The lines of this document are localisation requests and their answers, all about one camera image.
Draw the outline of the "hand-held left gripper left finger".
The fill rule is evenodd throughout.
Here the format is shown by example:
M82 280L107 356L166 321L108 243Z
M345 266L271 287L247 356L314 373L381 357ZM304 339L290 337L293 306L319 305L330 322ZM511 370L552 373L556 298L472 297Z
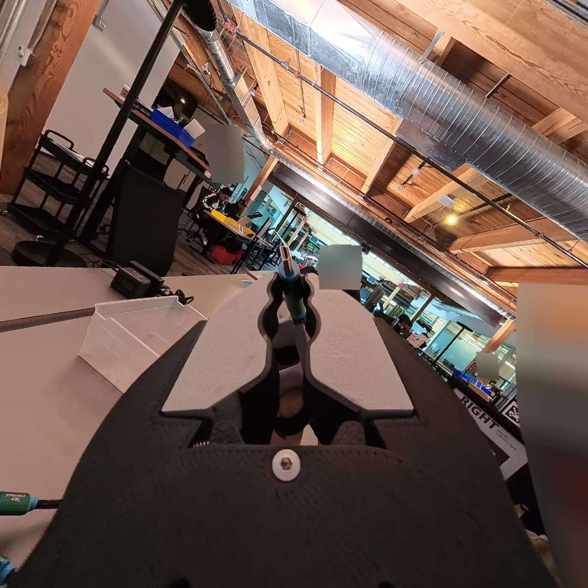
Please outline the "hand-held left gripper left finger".
M254 281L223 304L206 322L163 412L213 412L239 392L261 383L272 363L277 310L282 303L278 275Z

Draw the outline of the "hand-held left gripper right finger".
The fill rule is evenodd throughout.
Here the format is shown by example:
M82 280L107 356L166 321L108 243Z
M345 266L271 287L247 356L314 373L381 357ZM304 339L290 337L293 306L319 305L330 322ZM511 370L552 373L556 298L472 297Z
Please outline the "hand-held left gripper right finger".
M342 290L320 289L305 276L315 331L305 349L305 378L316 390L354 412L413 412L372 314Z

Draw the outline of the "clear plastic bin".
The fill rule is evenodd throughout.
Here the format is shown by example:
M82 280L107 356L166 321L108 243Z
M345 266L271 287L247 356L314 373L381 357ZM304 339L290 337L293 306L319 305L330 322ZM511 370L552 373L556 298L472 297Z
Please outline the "clear plastic bin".
M121 393L198 322L177 296L98 303L79 352Z

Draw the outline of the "red bag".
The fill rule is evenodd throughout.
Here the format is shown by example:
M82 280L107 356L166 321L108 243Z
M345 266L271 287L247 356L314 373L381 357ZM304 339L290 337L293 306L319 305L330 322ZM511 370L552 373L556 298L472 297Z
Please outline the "red bag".
M238 261L240 261L243 254L243 249L241 247L233 250L228 251L224 246L217 245L210 253L210 258L217 263L229 266L234 265Z

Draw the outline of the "black power adapter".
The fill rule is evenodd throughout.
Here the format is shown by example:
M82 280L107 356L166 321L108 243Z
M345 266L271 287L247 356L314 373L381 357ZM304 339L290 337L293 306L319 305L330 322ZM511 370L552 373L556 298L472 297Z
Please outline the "black power adapter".
M126 299L164 296L164 286L162 277L136 261L119 268L110 283L110 288Z

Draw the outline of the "yellow storage bin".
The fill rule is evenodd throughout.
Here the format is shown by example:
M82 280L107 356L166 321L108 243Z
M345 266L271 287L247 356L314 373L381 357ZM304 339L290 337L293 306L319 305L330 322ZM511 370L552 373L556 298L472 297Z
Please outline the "yellow storage bin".
M248 238L253 238L256 236L255 232L249 229L245 225L239 224L238 221L232 219L231 217L226 217L223 213L218 212L217 210L213 210L209 216L214 218L218 223L226 226L229 230L235 232L236 234L245 235Z

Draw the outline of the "black office chair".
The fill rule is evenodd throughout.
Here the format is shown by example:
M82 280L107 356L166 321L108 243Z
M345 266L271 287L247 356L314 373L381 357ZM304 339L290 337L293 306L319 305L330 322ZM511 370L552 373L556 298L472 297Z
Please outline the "black office chair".
M138 262L164 277L175 254L186 193L159 182L125 161L116 182L104 259L121 267Z

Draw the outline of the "wooden standing desk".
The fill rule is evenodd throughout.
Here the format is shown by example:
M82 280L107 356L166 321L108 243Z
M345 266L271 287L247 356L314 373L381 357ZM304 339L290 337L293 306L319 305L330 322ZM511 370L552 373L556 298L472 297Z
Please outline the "wooden standing desk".
M202 183L213 186L208 160L201 151L194 148L194 144L191 148L187 148L178 139L153 123L150 119L151 112L152 110L145 107L139 100L135 101L128 120L134 122L137 129L119 163L116 164L111 180L114 181L117 178L122 164L127 161L136 169L163 182L168 167L175 160L194 176L190 184L184 185L180 182L178 185L178 189L185 192L183 206L187 209L194 193Z

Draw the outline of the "blue storage bin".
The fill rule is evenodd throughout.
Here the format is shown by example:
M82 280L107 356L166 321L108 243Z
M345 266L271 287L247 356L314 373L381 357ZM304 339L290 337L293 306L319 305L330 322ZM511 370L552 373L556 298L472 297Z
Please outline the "blue storage bin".
M179 140L181 144L187 148L191 148L194 144L195 138L183 127L180 126L174 119L164 114L158 109L151 112L150 119L159 128L166 131L169 135Z

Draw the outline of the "black utility cart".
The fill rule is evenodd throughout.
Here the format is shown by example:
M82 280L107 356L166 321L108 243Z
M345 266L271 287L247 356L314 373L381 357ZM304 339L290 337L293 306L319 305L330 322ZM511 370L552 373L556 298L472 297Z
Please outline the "black utility cart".
M42 154L55 160L55 172L44 172L37 165L37 159ZM51 129L46 130L40 136L33 155L23 170L18 188L7 205L8 214L35 237L56 239L66 224L60 219L63 209L68 206L70 211L73 211L77 203L81 202L82 212L75 225L77 229L90 209L94 197L109 177L109 167L104 165L91 195L81 199L82 188L78 187L77 182L89 175L94 163L93 158L78 153L74 142L68 137ZM18 202L26 183L42 191L39 205Z

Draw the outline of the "black pole stand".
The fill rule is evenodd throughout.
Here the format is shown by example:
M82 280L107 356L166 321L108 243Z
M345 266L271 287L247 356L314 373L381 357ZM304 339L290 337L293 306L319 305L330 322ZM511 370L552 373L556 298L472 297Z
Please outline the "black pole stand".
M86 180L80 190L75 184L65 185L66 192L63 195L74 196L70 214L63 228L60 230L53 244L39 242L37 240L23 240L18 242L12 251L11 258L18 266L27 267L65 267L86 268L87 262L78 254L66 248L70 240L75 240L75 225L82 212L92 203L92 194L96 184L106 177L104 167L114 150L136 100L153 69L158 55L164 46L166 38L183 10L187 16L204 30L214 31L217 25L215 11L209 1L173 1L163 19L155 39L153 40L143 63L124 99L119 113L105 138L105 141L95 159L92 167L83 165Z

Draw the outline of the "large silver air duct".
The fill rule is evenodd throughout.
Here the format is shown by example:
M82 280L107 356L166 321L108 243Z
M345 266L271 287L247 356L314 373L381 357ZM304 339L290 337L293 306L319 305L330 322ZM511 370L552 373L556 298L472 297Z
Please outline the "large silver air duct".
M230 3L587 240L587 164L557 143L338 1Z

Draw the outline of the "thin spiral air duct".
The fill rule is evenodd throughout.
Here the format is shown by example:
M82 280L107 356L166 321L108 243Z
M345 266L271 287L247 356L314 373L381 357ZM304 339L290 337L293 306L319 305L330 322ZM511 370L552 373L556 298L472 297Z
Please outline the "thin spiral air duct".
M361 237L374 249L390 257L408 273L427 282L468 311L480 316L491 325L501 320L514 321L516 316L509 309L468 283L454 270L446 268L424 245L409 238L388 221L379 218L363 202L339 194L331 187L317 180L307 170L295 163L277 149L264 134L261 122L255 122L259 112L255 106L244 106L237 91L240 80L234 70L226 47L217 31L209 32L196 27L202 40L208 46L212 61L220 71L220 78L229 99L246 126L257 140L261 149L274 157L278 163L277 178L285 186L312 202L324 216L333 217L339 224Z

